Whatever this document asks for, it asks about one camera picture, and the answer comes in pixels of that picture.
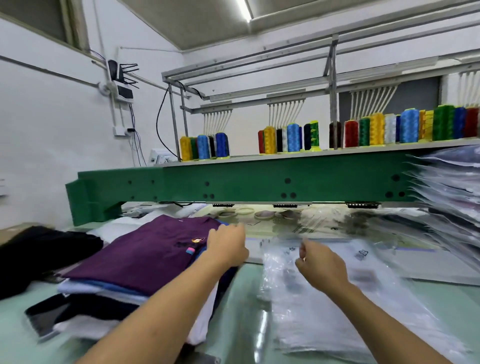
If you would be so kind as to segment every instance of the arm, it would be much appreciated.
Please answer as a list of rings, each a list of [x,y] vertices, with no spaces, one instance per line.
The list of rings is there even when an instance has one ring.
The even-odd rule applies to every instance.
[[[243,225],[210,230],[207,250],[93,346],[78,364],[171,364],[220,277],[248,258]]]
[[[295,263],[348,317],[378,364],[452,364],[351,284],[345,262],[327,246],[304,241]]]

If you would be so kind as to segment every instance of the purple shirt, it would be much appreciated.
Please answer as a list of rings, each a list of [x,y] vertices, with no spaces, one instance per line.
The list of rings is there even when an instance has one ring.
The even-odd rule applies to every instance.
[[[84,260],[65,277],[116,284],[148,296],[173,280],[202,249],[210,229],[220,222],[209,218],[171,218],[166,215],[118,237]]]

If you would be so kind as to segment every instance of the fluorescent light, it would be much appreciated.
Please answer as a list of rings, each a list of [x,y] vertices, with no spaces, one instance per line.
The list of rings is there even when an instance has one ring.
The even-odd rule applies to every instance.
[[[247,0],[237,0],[237,4],[240,7],[241,15],[249,23],[250,20],[252,20],[252,15],[250,14],[250,10],[248,10]]]

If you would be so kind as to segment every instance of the ceiling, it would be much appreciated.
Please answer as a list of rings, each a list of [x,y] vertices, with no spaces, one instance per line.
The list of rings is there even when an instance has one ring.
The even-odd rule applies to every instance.
[[[247,0],[253,19],[237,0],[121,0],[181,50],[248,36],[374,0]]]

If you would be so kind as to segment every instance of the table surface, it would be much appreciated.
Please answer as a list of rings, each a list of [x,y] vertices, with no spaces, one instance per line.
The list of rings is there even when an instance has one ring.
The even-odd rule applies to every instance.
[[[272,231],[262,231],[262,225],[271,226],[270,223],[247,226],[248,235],[265,236],[268,230]],[[262,270],[261,265],[245,264],[238,271],[210,322],[207,341],[198,346],[197,351],[221,358],[222,363],[228,364],[344,363],[316,352],[282,354],[275,349],[270,325],[263,340],[259,338],[262,317],[269,317],[266,313],[270,311],[269,305],[257,298]],[[415,281],[411,287],[446,330],[472,351],[471,362],[480,363],[480,288],[425,281]],[[92,341],[72,339],[64,334],[38,343],[24,311],[54,294],[56,285],[34,282],[26,292],[0,301],[0,364],[74,363],[93,345]],[[259,349],[258,342],[263,342]]]

